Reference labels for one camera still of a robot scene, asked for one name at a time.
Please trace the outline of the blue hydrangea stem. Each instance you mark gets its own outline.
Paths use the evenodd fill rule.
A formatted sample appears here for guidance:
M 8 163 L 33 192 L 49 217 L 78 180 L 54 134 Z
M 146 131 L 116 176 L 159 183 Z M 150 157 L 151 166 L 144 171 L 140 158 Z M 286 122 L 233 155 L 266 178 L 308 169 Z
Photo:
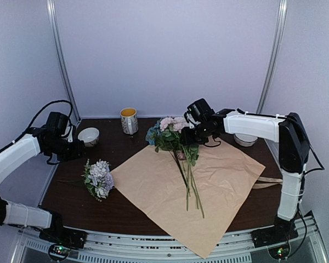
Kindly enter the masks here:
M 145 140 L 149 145 L 155 146 L 155 151 L 168 151 L 174 159 L 184 185 L 188 187 L 188 181 L 185 176 L 185 169 L 181 162 L 186 160 L 186 155 L 181 143 L 181 131 L 187 126 L 184 117 L 165 117 L 161 118 L 156 124 L 149 128 Z

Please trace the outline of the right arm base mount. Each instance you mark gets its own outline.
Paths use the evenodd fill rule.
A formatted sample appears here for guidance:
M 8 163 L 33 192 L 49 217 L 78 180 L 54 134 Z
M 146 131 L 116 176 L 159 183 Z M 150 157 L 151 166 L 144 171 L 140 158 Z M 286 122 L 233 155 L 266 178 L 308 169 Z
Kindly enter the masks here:
M 260 228 L 251 232 L 255 248 L 267 248 L 268 254 L 274 260 L 285 260 L 291 255 L 290 241 L 298 237 L 297 230 L 285 232 L 275 226 Z

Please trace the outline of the lavender hydrangea stem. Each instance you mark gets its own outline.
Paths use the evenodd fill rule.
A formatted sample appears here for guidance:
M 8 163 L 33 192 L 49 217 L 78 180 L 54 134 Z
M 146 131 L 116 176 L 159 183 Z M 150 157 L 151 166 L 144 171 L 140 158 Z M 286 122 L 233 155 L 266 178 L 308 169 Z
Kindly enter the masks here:
M 101 159 L 93 164 L 90 163 L 90 159 L 87 159 L 80 179 L 58 180 L 58 182 L 64 184 L 82 182 L 88 193 L 98 202 L 106 200 L 110 191 L 115 188 L 115 182 L 110 172 L 110 164 Z

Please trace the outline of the white rose stem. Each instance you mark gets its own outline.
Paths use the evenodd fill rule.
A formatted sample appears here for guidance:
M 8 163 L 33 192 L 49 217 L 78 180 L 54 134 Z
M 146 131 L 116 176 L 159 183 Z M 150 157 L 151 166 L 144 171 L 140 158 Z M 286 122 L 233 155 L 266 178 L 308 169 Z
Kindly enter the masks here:
M 177 117 L 177 129 L 178 132 L 181 135 L 181 130 L 184 127 L 189 127 L 189 124 L 186 122 L 184 117 Z M 205 218 L 205 212 L 202 206 L 201 198 L 198 192 L 198 188 L 195 182 L 194 178 L 194 172 L 193 172 L 193 167 L 195 166 L 199 154 L 199 145 L 182 145 L 181 146 L 181 151 L 184 151 L 186 155 L 186 159 L 189 162 L 189 174 L 190 174 L 190 193 L 191 196 L 189 198 L 186 197 L 186 210 L 189 210 L 189 203 L 190 203 L 190 198 L 193 197 L 195 200 L 195 208 L 200 211 L 202 218 Z

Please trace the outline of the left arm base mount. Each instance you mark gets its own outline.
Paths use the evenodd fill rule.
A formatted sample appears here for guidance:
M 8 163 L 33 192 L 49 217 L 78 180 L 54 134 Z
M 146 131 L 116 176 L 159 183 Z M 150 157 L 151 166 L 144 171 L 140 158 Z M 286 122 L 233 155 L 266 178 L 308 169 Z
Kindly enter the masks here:
M 36 228 L 39 238 L 52 244 L 48 248 L 48 256 L 55 262 L 67 259 L 70 254 L 83 249 L 87 232 L 63 227 L 60 231 L 44 228 Z

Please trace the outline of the beige ribbon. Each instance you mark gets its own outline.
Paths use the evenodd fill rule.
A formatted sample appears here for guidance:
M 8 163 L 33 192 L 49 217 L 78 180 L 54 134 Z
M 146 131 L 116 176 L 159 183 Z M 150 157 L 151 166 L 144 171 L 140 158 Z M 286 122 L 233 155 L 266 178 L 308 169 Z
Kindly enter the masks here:
M 282 179 L 277 179 L 277 178 L 269 178 L 269 177 L 264 177 L 260 176 L 255 184 L 252 186 L 253 189 L 263 189 L 263 188 L 268 188 L 276 185 L 282 185 L 283 180 Z

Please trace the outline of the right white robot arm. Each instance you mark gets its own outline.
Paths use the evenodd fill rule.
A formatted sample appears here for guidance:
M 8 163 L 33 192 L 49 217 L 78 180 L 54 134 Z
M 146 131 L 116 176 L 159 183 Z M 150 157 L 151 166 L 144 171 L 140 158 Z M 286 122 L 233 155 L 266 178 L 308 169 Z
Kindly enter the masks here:
M 300 117 L 296 113 L 286 116 L 267 116 L 243 112 L 239 109 L 212 110 L 204 113 L 189 109 L 196 121 L 193 128 L 182 131 L 184 145 L 204 145 L 208 138 L 232 134 L 273 141 L 279 145 L 279 167 L 282 189 L 279 208 L 270 237 L 283 241 L 294 230 L 293 221 L 304 193 L 305 169 L 310 151 L 309 141 Z

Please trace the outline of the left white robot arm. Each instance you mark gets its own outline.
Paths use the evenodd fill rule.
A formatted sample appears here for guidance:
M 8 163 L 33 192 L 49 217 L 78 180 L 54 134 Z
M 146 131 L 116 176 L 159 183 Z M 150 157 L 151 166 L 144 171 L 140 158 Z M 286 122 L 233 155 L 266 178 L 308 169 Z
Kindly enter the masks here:
M 43 154 L 51 165 L 55 156 L 59 163 L 84 157 L 84 141 L 75 136 L 76 127 L 67 115 L 51 112 L 40 128 L 29 126 L 16 140 L 0 150 L 0 184 L 18 167 Z M 18 225 L 46 229 L 55 243 L 68 238 L 67 229 L 54 222 L 49 211 L 2 199 L 0 196 L 0 226 Z

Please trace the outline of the green and peach wrapping paper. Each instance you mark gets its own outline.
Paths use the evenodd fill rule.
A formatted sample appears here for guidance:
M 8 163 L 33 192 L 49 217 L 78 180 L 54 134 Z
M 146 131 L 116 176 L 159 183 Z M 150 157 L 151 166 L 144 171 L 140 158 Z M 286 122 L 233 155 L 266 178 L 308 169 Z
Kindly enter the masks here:
M 223 142 L 201 147 L 193 168 L 202 209 L 166 151 L 147 146 L 112 171 L 116 188 L 161 229 L 201 258 L 222 239 L 264 166 Z

